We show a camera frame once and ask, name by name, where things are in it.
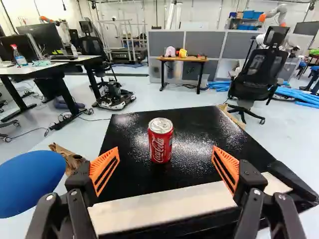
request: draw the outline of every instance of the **white wall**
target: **white wall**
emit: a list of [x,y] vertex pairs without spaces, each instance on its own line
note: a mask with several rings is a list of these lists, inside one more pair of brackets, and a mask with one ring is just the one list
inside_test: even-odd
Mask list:
[[[39,14],[36,10],[34,0],[2,0],[3,4],[15,27],[24,25],[21,18],[27,24],[39,24]],[[80,29],[78,21],[81,19],[76,0],[64,0],[66,11],[63,10],[61,0],[36,0],[35,1],[41,16],[52,20],[66,19],[70,28]],[[5,12],[0,6],[0,24],[6,35],[13,34],[11,25],[6,19]]]
[[[61,0],[35,0],[38,6],[40,15],[44,15],[51,19],[64,18],[68,21],[70,28],[80,30],[78,21],[81,20],[81,14],[77,4],[77,0],[64,0],[67,11],[63,10]],[[169,8],[170,0],[158,0],[158,26],[165,26],[167,19],[167,9]],[[192,7],[192,0],[182,0],[182,22],[205,22],[209,29],[223,29],[226,20],[231,11],[244,10],[247,0],[223,0],[221,9],[221,16],[219,24],[217,25],[218,16],[220,12],[222,0],[194,0]],[[38,13],[36,11],[34,0],[3,0],[3,3],[12,19],[14,26],[20,26],[19,17],[24,17],[28,24],[37,24]],[[83,16],[91,18],[95,25],[99,28],[97,23],[96,10],[91,8],[92,3],[86,0],[79,0]],[[258,11],[268,11],[275,8],[279,3],[270,0],[250,0],[248,9]],[[286,15],[287,26],[293,28],[296,22],[303,21],[307,11],[308,4],[305,3],[286,3],[288,13]],[[143,23],[145,20],[146,30],[151,29],[152,25],[156,25],[156,5],[154,0],[145,0],[145,8],[142,8],[142,1],[135,0],[134,2],[114,2],[114,3],[98,3],[97,10],[101,20],[111,20],[112,16],[118,19],[123,19],[123,12],[126,19],[132,19],[131,23]],[[265,31],[269,25],[276,25],[276,17],[267,19],[265,28],[260,29]],[[315,9],[309,11],[306,21],[319,20],[319,2],[316,3]],[[0,6],[0,24],[7,35],[13,34],[11,25],[9,24],[2,6]],[[133,35],[137,35],[137,26],[133,25]],[[114,26],[103,24],[103,30],[107,36],[110,46],[120,47],[120,41],[115,37],[117,35]]]

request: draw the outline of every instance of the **red can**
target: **red can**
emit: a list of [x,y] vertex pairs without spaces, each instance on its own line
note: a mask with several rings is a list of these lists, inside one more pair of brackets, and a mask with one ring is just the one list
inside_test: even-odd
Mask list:
[[149,122],[150,157],[154,163],[167,163],[171,158],[173,123],[166,118],[155,118]]

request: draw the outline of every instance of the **floor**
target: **floor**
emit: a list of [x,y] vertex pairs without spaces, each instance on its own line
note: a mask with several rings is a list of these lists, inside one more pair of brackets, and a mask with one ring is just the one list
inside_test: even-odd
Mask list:
[[[116,67],[119,73],[147,73],[147,67],[129,68]],[[148,77],[118,77],[122,88],[136,93],[137,100],[118,112],[129,113],[138,111],[152,111],[172,108],[199,107],[222,104],[227,98],[227,92],[215,92],[208,90],[200,95],[195,90],[184,87],[168,86],[163,92],[159,91],[159,84],[151,84]],[[32,88],[33,81],[16,84],[19,90]],[[94,95],[90,91],[87,76],[66,76],[65,82],[76,101],[84,103],[87,107],[94,102]],[[306,85],[309,82],[307,73],[300,79],[292,79],[294,88]],[[25,98],[27,104],[39,103],[39,99]],[[0,118],[16,109],[14,102],[8,104]],[[94,109],[92,116],[83,115],[83,118],[109,119],[114,112],[102,109]],[[29,130],[47,128],[63,110],[57,110],[52,103],[39,104],[38,107],[17,117],[21,127],[6,127],[1,132],[11,136],[20,135]],[[319,110],[295,105],[293,102],[271,101],[268,106],[265,102],[256,102],[253,112],[266,117],[264,125],[258,124],[258,120],[246,116],[246,131],[266,148],[274,157],[284,162],[315,191],[319,192],[319,178],[317,177],[317,138],[319,127]],[[109,121],[87,122],[76,119],[71,124],[59,131],[51,131],[44,137],[44,129],[33,131],[27,135],[14,139],[11,143],[0,141],[0,164],[8,159],[24,152],[48,149],[52,142],[81,154],[88,160],[98,156],[102,140],[104,138]],[[66,192],[64,188],[65,177],[55,189],[59,194]],[[20,239],[25,236],[34,208],[9,219],[0,219],[1,238]],[[310,209],[300,215],[307,238],[316,239],[319,234],[319,207]],[[270,238],[267,230],[261,230],[258,238]]]

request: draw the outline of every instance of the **coca-cola logo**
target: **coca-cola logo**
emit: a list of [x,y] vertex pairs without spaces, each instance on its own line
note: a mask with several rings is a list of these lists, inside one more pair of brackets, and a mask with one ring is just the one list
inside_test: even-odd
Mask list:
[[155,138],[152,135],[152,146],[154,147],[154,158],[158,163],[163,163],[163,155],[164,155],[164,139]]

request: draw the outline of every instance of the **desk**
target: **desk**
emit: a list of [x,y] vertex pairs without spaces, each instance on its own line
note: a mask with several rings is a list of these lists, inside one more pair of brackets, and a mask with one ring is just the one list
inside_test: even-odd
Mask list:
[[[316,64],[317,61],[318,61],[318,59],[319,59],[319,56],[318,56],[318,55],[309,55],[309,57],[310,57],[310,60],[309,60],[309,62],[306,64],[306,66],[305,66],[305,68],[303,69],[303,71],[299,74],[298,80],[300,79],[301,75],[302,75],[304,72],[306,72],[306,70],[308,69],[308,66],[317,66],[317,65],[318,65],[318,64]],[[312,61],[314,58],[317,59],[317,60],[316,60],[316,63],[311,63],[311,61]]]
[[51,62],[66,62],[72,65],[83,65],[89,77],[89,81],[92,86],[95,99],[98,99],[101,97],[101,93],[99,91],[99,87],[97,85],[97,82],[92,70],[92,65],[103,62],[102,56],[79,56],[79,58],[74,60],[56,59],[56,60],[51,60]]
[[27,106],[19,93],[16,91],[14,88],[11,80],[9,79],[9,76],[24,76],[24,77],[30,77],[30,78],[35,78],[35,77],[47,77],[47,76],[52,76],[54,75],[57,79],[57,84],[59,85],[59,88],[61,89],[62,96],[68,105],[68,108],[70,112],[73,115],[79,114],[79,110],[74,104],[74,101],[70,95],[70,92],[68,88],[66,87],[63,77],[63,67],[66,66],[67,63],[59,62],[59,63],[54,63],[48,66],[32,66],[32,63],[29,63],[28,66],[23,66],[23,67],[8,67],[8,68],[0,68],[0,78],[6,87],[6,89],[9,91],[10,95],[12,96],[13,100],[16,102],[16,104],[19,106],[19,110],[8,115],[7,117],[1,119],[2,122],[7,122],[8,120],[16,117],[17,115],[32,109],[36,107],[36,104],[31,104],[30,106]]
[[[174,127],[172,158],[163,165],[149,156],[148,123],[156,117]],[[217,107],[115,114],[100,154],[118,147],[120,163],[100,194],[104,203],[88,208],[95,232],[105,238],[175,238],[212,229],[215,237],[207,238],[232,237],[240,210],[211,162],[213,145],[252,163],[269,181],[267,193],[295,189],[267,172],[278,161]],[[227,236],[221,236],[223,226]]]
[[190,62],[198,62],[200,63],[200,72],[199,72],[199,78],[198,78],[198,84],[197,84],[197,90],[196,93],[199,95],[200,92],[200,83],[201,83],[201,77],[203,75],[203,69],[205,62],[208,61],[206,57],[196,57],[196,56],[187,56],[186,58],[181,57],[163,57],[159,56],[156,58],[161,61],[161,88],[159,91],[162,91],[167,85],[167,82],[164,82],[164,65],[166,61],[190,61]]

